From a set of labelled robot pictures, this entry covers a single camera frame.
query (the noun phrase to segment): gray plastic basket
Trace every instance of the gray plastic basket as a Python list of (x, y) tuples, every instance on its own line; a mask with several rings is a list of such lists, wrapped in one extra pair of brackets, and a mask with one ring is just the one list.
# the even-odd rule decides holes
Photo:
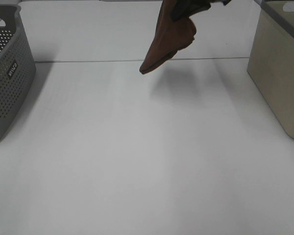
[(18, 113), (32, 84), (36, 67), (17, 5), (1, 5), (0, 139)]

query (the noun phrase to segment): white tabletop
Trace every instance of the white tabletop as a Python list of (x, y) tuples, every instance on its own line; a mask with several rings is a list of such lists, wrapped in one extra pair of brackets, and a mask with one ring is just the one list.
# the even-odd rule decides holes
[[(21, 17), (36, 61), (142, 60), (161, 2), (26, 1)], [(249, 57), (260, 7), (216, 3), (192, 17), (196, 40), (175, 58)]]
[(0, 142), (0, 234), (294, 234), (294, 140), (247, 61), (37, 64)]

